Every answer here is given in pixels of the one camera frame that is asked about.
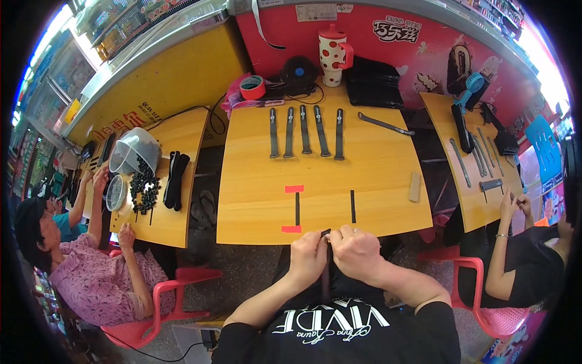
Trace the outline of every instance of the hand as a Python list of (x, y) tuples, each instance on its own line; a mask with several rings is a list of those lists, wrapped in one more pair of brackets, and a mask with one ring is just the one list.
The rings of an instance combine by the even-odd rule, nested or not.
[(93, 196), (103, 195), (103, 190), (109, 180), (108, 173), (109, 167), (105, 166), (101, 167), (93, 176)]
[(568, 241), (572, 241), (572, 233), (574, 229), (569, 222), (566, 222), (566, 212), (562, 214), (560, 220), (558, 220), (558, 234), (560, 235), (560, 239), (566, 239)]
[(315, 283), (327, 264), (327, 240), (320, 231), (311, 231), (291, 243), (291, 263), (287, 278), (299, 291)]
[(505, 192), (503, 195), (503, 199), (501, 200), (501, 206), (499, 206), (499, 212), (501, 215), (501, 221), (503, 222), (511, 222), (513, 218), (513, 214), (517, 210), (517, 199), (511, 200), (511, 187)]
[(380, 241), (369, 232), (344, 225), (329, 234), (333, 261), (346, 276), (370, 284), (386, 263), (380, 256)]
[(530, 198), (525, 194), (519, 196), (517, 200), (520, 202), (518, 204), (519, 209), (523, 212), (525, 216), (531, 215), (531, 201)]
[(81, 178), (81, 184), (87, 185), (92, 179), (93, 179), (93, 171), (88, 169), (85, 171), (85, 173), (83, 174), (83, 177)]
[(60, 215), (63, 213), (63, 201), (55, 201), (55, 215)]
[(136, 240), (136, 234), (133, 232), (131, 224), (124, 222), (121, 225), (117, 234), (117, 240), (119, 241), (119, 247), (121, 250), (133, 249), (133, 242)]

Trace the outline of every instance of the plastic bowl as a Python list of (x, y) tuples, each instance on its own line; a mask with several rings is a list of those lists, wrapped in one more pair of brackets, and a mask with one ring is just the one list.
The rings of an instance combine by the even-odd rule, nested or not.
[(116, 143), (111, 154), (109, 170), (123, 175), (139, 170), (137, 157), (141, 157), (153, 173), (162, 158), (162, 148), (158, 141), (142, 128), (133, 128), (125, 133)]
[(123, 202), (126, 199), (126, 193), (127, 186), (125, 185), (121, 176), (116, 175), (113, 177), (111, 183), (109, 184), (109, 188), (107, 189), (107, 196), (105, 198), (107, 210), (119, 210), (123, 206)]

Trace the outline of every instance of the pink patterned shirt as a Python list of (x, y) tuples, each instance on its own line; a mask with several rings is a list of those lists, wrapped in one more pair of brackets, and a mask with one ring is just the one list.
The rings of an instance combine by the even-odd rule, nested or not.
[[(132, 281), (123, 255), (110, 258), (95, 250), (95, 238), (81, 234), (59, 246), (69, 256), (48, 277), (67, 305), (86, 322), (115, 326), (144, 319), (141, 300), (132, 292)], [(151, 252), (136, 253), (137, 265), (153, 293), (154, 286), (168, 277)], [(161, 294), (161, 314), (176, 304), (174, 290)]]

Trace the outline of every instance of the tape roll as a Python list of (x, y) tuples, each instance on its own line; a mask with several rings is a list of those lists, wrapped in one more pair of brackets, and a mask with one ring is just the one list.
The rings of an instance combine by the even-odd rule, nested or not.
[(267, 92), (265, 89), (265, 80), (257, 75), (249, 76), (242, 80), (239, 89), (240, 94), (245, 100), (257, 100)]

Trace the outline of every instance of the pink cloth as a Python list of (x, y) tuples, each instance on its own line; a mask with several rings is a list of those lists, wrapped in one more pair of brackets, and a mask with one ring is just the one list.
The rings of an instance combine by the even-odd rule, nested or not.
[[(226, 116), (228, 117), (229, 120), (230, 120), (230, 115), (231, 115), (233, 109), (238, 109), (241, 107), (258, 107), (258, 106), (271, 107), (271, 106), (285, 104), (284, 100), (271, 100), (271, 101), (268, 101), (268, 100), (267, 101), (243, 100), (243, 101), (241, 101), (240, 100), (241, 95), (240, 95), (240, 89), (239, 89), (240, 83), (242, 82), (242, 80), (249, 77), (250, 75), (251, 75), (251, 73), (247, 72), (244, 75), (237, 78), (236, 80), (234, 80), (230, 84), (230, 86), (228, 87), (228, 91), (226, 92), (226, 96), (225, 96), (225, 102), (220, 104), (220, 107), (224, 111), (226, 111)], [(270, 85), (270, 84), (273, 84), (273, 82), (265, 80), (265, 85)]]
[[(67, 305), (86, 322), (97, 326), (115, 326), (141, 320), (143, 307), (132, 292), (129, 270), (123, 255), (110, 258), (95, 250), (97, 242), (90, 234), (81, 234), (70, 243), (61, 243), (61, 252), (69, 255), (48, 277)], [(136, 253), (137, 265), (153, 293), (154, 286), (168, 277), (148, 250)], [(161, 294), (161, 314), (176, 305), (174, 291)]]

